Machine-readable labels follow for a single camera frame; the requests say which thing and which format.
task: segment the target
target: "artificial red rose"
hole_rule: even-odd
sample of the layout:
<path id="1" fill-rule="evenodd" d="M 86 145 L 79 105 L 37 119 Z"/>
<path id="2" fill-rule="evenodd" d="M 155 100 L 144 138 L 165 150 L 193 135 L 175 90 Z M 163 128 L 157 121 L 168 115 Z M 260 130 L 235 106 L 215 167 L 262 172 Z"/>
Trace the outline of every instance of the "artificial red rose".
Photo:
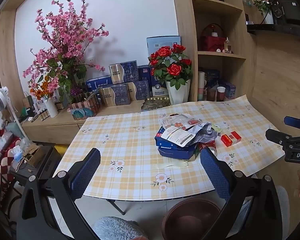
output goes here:
<path id="1" fill-rule="evenodd" d="M 157 65 L 158 61 L 159 60 L 157 60 L 157 59 L 151 60 L 150 65 L 155 66 L 155 65 Z"/>
<path id="2" fill-rule="evenodd" d="M 161 57 L 170 56 L 170 54 L 171 54 L 171 48 L 170 48 L 170 46 L 165 46 L 165 47 L 160 48 L 158 50 L 158 54 Z"/>
<path id="3" fill-rule="evenodd" d="M 159 56 L 159 54 L 158 54 L 158 52 L 156 51 L 156 53 L 152 53 L 152 54 L 150 55 L 150 58 L 151 58 L 151 59 L 157 59 L 158 56 Z"/>
<path id="4" fill-rule="evenodd" d="M 172 52 L 179 53 L 179 52 L 183 52 L 185 49 L 186 49 L 186 47 L 184 47 L 184 46 L 181 46 L 178 44 L 173 44 Z"/>
<path id="5" fill-rule="evenodd" d="M 181 59 L 180 62 L 186 64 L 186 65 L 191 65 L 191 60 L 190 59 Z"/>
<path id="6" fill-rule="evenodd" d="M 181 71 L 181 66 L 177 64 L 172 64 L 170 67 L 167 68 L 169 74 L 173 76 L 178 76 Z"/>

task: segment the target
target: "barcode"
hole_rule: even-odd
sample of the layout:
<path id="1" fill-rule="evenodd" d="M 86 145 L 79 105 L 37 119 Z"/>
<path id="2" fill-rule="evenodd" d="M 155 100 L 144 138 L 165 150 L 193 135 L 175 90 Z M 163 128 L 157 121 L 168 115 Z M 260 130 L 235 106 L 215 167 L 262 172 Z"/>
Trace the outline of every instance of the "barcode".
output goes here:
<path id="1" fill-rule="evenodd" d="M 191 138 L 193 136 L 193 134 L 189 134 L 186 138 L 184 138 L 180 144 L 183 144 L 186 140 L 188 140 L 189 138 Z"/>

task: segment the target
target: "table leg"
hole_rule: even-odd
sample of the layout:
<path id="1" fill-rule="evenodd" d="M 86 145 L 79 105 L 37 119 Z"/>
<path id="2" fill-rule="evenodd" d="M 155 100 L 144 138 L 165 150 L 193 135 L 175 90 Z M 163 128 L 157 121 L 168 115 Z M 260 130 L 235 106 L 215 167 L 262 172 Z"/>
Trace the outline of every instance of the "table leg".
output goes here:
<path id="1" fill-rule="evenodd" d="M 116 205 L 116 203 L 115 203 L 115 200 L 113 200 L 113 199 L 107 199 L 107 201 L 116 209 L 116 210 L 118 210 L 120 213 L 121 213 L 121 215 L 125 215 L 126 213 L 124 212 L 124 211 L 122 211 L 117 205 Z"/>

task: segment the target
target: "table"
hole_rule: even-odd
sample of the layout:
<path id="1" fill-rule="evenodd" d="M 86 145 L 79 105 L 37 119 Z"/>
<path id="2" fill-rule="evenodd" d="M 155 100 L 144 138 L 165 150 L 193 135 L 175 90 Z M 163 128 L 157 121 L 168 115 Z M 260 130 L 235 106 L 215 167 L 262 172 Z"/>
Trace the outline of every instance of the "table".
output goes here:
<path id="1" fill-rule="evenodd" d="M 216 140 L 217 158 L 232 170 L 246 176 L 263 169 L 284 155 L 281 148 L 266 140 L 267 129 L 275 129 L 255 110 L 246 96 L 227 102 L 188 102 L 157 110 L 88 118 L 75 136 L 55 174 L 68 171 L 83 160 L 91 148 L 99 149 L 101 164 L 84 195 L 129 201 L 180 198 L 213 190 L 200 157 L 184 168 L 156 169 L 154 164 L 169 162 L 155 146 L 160 128 L 158 119 L 174 113 L 189 113 L 195 118 L 233 130 L 242 140 L 226 147 Z"/>

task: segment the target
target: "white vase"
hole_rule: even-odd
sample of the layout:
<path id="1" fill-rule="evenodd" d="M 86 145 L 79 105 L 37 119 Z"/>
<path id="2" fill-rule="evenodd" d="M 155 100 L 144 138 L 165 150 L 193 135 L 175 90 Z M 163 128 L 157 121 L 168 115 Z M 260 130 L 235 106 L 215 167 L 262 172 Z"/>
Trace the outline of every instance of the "white vase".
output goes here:
<path id="1" fill-rule="evenodd" d="M 172 105 L 188 102 L 190 81 L 191 80 L 188 80 L 186 85 L 181 85 L 178 90 L 176 90 L 176 86 L 170 87 L 170 82 L 166 81 L 170 103 Z"/>
<path id="2" fill-rule="evenodd" d="M 58 115 L 58 110 L 57 110 L 52 98 L 49 98 L 48 100 L 45 99 L 44 104 L 47 107 L 50 117 L 56 117 Z"/>
<path id="3" fill-rule="evenodd" d="M 265 23 L 266 24 L 274 24 L 273 22 L 273 17 L 272 17 L 272 12 L 269 11 L 268 15 L 266 16 L 266 19 L 265 19 Z"/>

